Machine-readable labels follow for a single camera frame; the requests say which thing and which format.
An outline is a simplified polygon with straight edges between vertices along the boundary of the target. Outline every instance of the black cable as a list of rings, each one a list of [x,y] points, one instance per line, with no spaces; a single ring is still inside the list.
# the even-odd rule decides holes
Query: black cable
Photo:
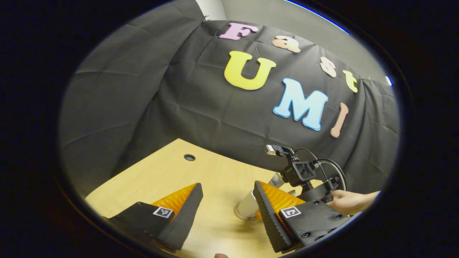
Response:
[[[299,151],[299,150],[305,151],[305,152],[311,154],[311,156],[313,156],[314,160],[317,161],[317,157],[316,157],[312,152],[310,152],[310,151],[308,151],[308,150],[306,150],[306,149],[303,149],[303,148],[298,148],[298,149],[295,150],[295,153],[296,153],[297,151]],[[324,180],[325,180],[325,181],[328,180],[327,176],[325,175],[324,169],[322,168],[322,165],[321,165],[320,163],[319,163],[319,167],[320,167],[320,170],[322,171],[322,175],[324,175]]]
[[[339,172],[339,174],[340,174],[340,176],[341,176],[341,180],[342,180],[342,183],[343,183],[343,188],[344,188],[344,190],[346,191],[346,189],[347,189],[346,176],[344,175],[344,172],[343,172],[343,170],[341,169],[341,167],[340,167],[336,162],[334,162],[334,161],[331,160],[331,159],[327,159],[327,158],[319,158],[319,159],[317,159],[317,161],[319,161],[319,162],[320,162],[321,160],[324,160],[324,161],[327,161],[327,162],[333,164],[334,167],[336,167],[336,169],[338,169],[338,172]]]

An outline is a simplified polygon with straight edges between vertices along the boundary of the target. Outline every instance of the white wall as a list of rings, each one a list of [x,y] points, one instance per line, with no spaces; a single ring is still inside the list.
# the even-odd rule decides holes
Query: white wall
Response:
[[[315,42],[359,72],[362,78],[387,83],[377,59],[361,43],[323,18],[283,0],[222,0],[226,18],[253,22]]]
[[[202,13],[209,15],[209,17],[206,17],[207,20],[227,20],[221,0],[196,0],[196,2],[201,8]]]

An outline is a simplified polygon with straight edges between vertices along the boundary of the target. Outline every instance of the screw hole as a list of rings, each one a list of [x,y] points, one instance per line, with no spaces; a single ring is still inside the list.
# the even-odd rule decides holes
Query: screw hole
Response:
[[[183,157],[188,161],[194,161],[196,159],[195,156],[193,156],[191,154],[185,154],[185,156],[183,156]]]
[[[304,232],[304,233],[301,234],[301,237],[302,237],[302,238],[306,238],[306,237],[308,237],[308,236],[310,236],[310,235],[311,235],[311,233],[309,233],[309,232]]]

